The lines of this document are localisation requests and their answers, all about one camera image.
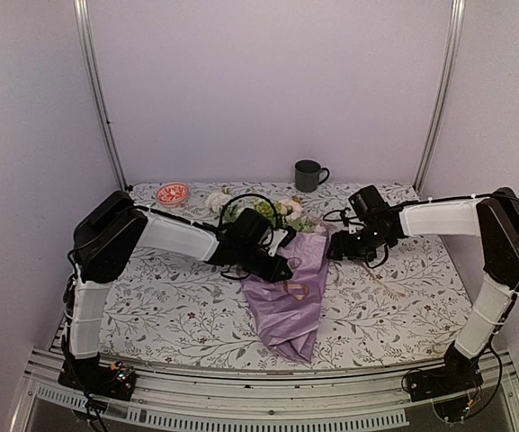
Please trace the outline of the beige raffia ribbon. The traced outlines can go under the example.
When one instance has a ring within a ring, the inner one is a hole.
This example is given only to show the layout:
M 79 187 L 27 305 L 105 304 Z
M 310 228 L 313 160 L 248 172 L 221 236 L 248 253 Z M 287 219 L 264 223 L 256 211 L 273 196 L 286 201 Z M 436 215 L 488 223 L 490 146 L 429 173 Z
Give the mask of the beige raffia ribbon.
M 290 257 L 288 265 L 292 278 L 275 284 L 278 292 L 297 302 L 305 302 L 310 298 L 321 300 L 327 286 L 328 261 L 308 261 L 298 256 Z

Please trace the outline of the green white flower sprig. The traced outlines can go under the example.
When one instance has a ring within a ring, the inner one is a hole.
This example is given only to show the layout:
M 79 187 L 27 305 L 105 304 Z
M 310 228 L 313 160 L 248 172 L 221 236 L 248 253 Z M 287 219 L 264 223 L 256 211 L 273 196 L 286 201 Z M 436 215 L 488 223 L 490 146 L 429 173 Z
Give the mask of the green white flower sprig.
M 302 233 L 322 233 L 323 226 L 308 216 L 298 198 L 271 200 L 259 193 L 245 193 L 233 198 L 219 215 L 219 224 L 234 222 L 243 210 L 251 209 L 263 215 L 275 227 L 293 228 Z

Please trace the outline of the left aluminium frame post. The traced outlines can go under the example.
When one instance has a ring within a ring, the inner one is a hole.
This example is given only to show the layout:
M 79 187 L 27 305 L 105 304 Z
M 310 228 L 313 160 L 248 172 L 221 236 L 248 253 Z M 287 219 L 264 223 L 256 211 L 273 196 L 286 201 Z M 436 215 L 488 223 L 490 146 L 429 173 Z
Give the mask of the left aluminium frame post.
M 128 182 L 124 173 L 123 164 L 121 163 L 119 150 L 116 146 L 112 130 L 112 122 L 103 93 L 103 86 L 94 49 L 88 2 L 86 0 L 74 0 L 73 6 L 85 71 L 94 100 L 94 107 L 103 137 L 103 144 L 105 146 L 107 158 L 117 186 L 121 190 L 126 190 L 128 188 Z

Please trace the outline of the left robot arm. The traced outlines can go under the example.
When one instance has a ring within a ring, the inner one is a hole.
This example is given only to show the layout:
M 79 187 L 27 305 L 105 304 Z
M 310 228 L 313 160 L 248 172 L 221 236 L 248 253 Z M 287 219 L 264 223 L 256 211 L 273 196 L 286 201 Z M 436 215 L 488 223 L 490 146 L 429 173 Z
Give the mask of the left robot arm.
M 103 383 L 130 384 L 133 372 L 121 364 L 99 364 L 99 331 L 107 294 L 136 248 L 154 248 L 211 266 L 237 267 L 245 275 L 286 282 L 292 271 L 279 255 L 295 237 L 278 211 L 271 218 L 245 208 L 234 221 L 199 223 L 134 202 L 116 191 L 75 228 L 67 253 L 72 273 L 63 294 L 67 330 L 61 347 L 66 372 L 87 391 Z

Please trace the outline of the dark grey metal mug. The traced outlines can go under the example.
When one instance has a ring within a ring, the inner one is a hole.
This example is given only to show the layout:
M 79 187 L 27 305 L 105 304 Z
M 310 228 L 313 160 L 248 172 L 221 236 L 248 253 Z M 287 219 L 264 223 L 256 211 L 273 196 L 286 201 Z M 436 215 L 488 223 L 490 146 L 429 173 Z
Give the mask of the dark grey metal mug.
M 313 193 L 330 177 L 330 171 L 318 162 L 303 159 L 295 163 L 295 188 L 303 193 Z

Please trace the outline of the right aluminium frame post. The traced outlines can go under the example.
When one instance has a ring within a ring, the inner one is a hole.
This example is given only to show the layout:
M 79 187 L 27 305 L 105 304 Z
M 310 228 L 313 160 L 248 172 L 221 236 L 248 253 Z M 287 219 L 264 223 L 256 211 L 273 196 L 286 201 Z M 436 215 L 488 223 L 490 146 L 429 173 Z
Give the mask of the right aluminium frame post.
M 456 65 L 456 58 L 461 45 L 465 5 L 466 2 L 464 0 L 451 1 L 447 38 L 443 53 L 442 71 L 434 99 L 434 108 L 425 136 L 425 144 L 414 177 L 413 188 L 418 194 L 421 194 L 425 187 L 429 168 L 434 157 L 438 136 L 443 124 L 444 111 L 452 87 L 452 77 Z

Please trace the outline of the purple pink wrapping paper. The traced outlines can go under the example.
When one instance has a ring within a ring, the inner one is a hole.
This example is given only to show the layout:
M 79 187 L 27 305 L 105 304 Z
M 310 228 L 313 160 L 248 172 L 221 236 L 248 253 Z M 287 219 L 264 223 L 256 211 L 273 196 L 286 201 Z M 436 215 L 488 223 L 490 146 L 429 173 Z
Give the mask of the purple pink wrapping paper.
M 267 283 L 250 276 L 241 283 L 261 342 L 294 362 L 309 363 L 314 353 L 327 283 L 328 242 L 328 231 L 321 227 L 300 232 L 282 250 L 293 272 L 290 280 Z

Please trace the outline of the front aluminium rail base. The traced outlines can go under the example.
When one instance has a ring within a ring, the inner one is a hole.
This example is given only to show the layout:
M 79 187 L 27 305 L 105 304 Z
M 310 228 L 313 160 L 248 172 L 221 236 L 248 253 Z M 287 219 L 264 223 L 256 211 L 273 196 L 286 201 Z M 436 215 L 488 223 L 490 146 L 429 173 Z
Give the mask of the front aluminium rail base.
M 61 386 L 58 350 L 35 349 L 25 367 L 13 431 L 519 431 L 519 379 L 510 355 L 484 355 L 470 391 L 472 418 L 452 421 L 465 392 L 412 400 L 407 366 L 326 371 L 238 371 L 136 362 L 128 401 L 86 409 Z

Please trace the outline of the aluminium frame post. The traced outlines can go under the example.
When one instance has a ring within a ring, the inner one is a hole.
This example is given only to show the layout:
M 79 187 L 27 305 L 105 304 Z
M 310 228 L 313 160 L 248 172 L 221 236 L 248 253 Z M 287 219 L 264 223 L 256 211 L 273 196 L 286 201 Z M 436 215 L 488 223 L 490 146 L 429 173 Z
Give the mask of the aluminium frame post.
M 105 146 L 107 158 L 117 186 L 121 190 L 126 190 L 128 188 L 128 182 L 124 173 L 123 164 L 121 163 L 119 150 L 116 146 L 112 130 L 112 122 L 103 93 L 103 86 L 94 49 L 88 2 L 86 0 L 74 0 L 73 6 L 85 71 L 94 100 L 94 107 L 103 137 L 103 144 Z
M 443 124 L 444 111 L 452 87 L 452 77 L 456 65 L 456 58 L 461 45 L 465 5 L 466 2 L 464 0 L 451 1 L 447 38 L 443 53 L 442 71 L 434 99 L 434 108 L 425 136 L 425 144 L 414 177 L 413 188 L 418 194 L 421 194 L 425 187 L 429 168 L 434 157 L 438 136 Z

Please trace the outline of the white rose long stem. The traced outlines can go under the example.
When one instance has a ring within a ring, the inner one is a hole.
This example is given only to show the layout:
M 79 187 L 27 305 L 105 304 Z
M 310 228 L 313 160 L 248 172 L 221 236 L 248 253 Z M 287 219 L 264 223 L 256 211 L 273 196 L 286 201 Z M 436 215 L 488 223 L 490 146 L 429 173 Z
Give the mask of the white rose long stem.
M 225 205 L 233 198 L 226 190 L 210 193 L 205 200 L 205 205 L 214 214 L 220 214 Z

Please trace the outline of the red patterned ceramic bowl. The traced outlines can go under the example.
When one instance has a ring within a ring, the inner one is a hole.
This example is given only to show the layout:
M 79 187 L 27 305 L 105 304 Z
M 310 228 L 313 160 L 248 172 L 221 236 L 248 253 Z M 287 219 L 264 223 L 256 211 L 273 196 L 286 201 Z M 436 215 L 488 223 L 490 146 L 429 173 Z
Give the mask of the red patterned ceramic bowl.
M 164 207 L 182 205 L 189 197 L 190 190 L 187 184 L 172 182 L 163 184 L 156 193 L 156 199 Z

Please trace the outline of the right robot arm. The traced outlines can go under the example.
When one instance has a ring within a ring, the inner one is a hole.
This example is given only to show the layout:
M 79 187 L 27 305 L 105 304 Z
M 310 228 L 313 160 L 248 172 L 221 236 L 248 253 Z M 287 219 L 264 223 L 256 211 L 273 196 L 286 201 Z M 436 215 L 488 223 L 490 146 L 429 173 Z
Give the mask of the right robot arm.
M 424 236 L 472 238 L 479 242 L 481 285 L 470 315 L 446 349 L 435 373 L 412 372 L 410 385 L 427 380 L 443 392 L 456 392 L 473 380 L 478 360 L 490 347 L 519 297 L 519 197 L 509 187 L 491 193 L 389 204 L 373 186 L 354 193 L 354 215 L 342 215 L 343 229 L 327 250 L 333 261 L 370 266 L 386 258 L 400 241 Z

